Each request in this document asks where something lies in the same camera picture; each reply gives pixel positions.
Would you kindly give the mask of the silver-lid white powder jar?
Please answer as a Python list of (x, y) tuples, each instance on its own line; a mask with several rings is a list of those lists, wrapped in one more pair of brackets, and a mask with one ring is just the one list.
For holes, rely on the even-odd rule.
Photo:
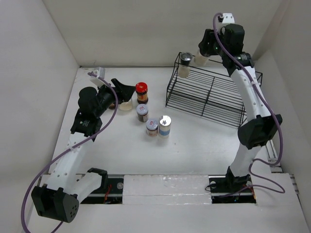
[(119, 104), (118, 109), (121, 111), (130, 111), (133, 108), (132, 99)]

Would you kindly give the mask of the black-pump-lid spice jar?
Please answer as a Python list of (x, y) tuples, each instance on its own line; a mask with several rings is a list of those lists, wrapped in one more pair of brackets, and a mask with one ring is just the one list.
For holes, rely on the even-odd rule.
[(197, 65), (197, 66), (205, 66), (207, 61), (208, 61), (208, 58), (210, 57), (210, 54), (208, 53), (203, 53), (201, 52), (199, 49), (194, 57), (194, 63)]

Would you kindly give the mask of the red-lid brown sauce bottle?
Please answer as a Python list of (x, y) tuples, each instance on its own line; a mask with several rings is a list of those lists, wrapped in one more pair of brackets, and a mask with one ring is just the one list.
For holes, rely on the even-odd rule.
[(148, 102), (148, 86), (144, 82), (136, 84), (137, 101), (139, 104), (146, 104)]

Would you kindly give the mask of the small red-cap brown bottle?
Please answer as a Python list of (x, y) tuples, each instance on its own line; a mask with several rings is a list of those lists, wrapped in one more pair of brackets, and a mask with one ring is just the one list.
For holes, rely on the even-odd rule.
[(108, 108), (114, 110), (116, 108), (116, 103), (112, 103)]

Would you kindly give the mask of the silver-lid blue-label jar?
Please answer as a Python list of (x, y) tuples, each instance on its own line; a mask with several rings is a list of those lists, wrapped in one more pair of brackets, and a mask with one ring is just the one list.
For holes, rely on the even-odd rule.
[(158, 133), (159, 136), (162, 138), (168, 138), (171, 131), (171, 123), (172, 119), (167, 116), (163, 115), (159, 119), (159, 126), (158, 126)]

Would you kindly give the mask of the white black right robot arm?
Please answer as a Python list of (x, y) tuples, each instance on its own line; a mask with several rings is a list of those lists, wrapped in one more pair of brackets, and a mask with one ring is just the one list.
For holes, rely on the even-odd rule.
[(263, 146), (279, 131), (282, 116), (274, 114), (263, 97), (258, 83), (254, 62), (244, 52), (244, 28), (238, 24), (227, 24), (220, 31), (206, 29), (199, 43), (199, 54), (203, 57), (219, 55), (230, 78), (242, 98), (247, 122), (238, 128), (240, 142), (234, 161), (228, 167), (225, 178), (210, 180), (212, 192), (236, 193), (250, 183), (250, 167)]

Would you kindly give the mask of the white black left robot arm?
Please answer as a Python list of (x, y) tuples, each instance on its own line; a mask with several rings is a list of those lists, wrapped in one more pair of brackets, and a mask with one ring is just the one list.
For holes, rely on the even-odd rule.
[(41, 186), (32, 190), (31, 197), (41, 217), (70, 223), (77, 215), (80, 203), (93, 191), (108, 189), (107, 171), (90, 168), (81, 178), (76, 178), (78, 168), (90, 147), (107, 126), (101, 115), (112, 104), (128, 102), (136, 88), (111, 80), (109, 85), (98, 78), (97, 88), (85, 87), (79, 92), (78, 111), (70, 129), (67, 151), (56, 160), (56, 167)]

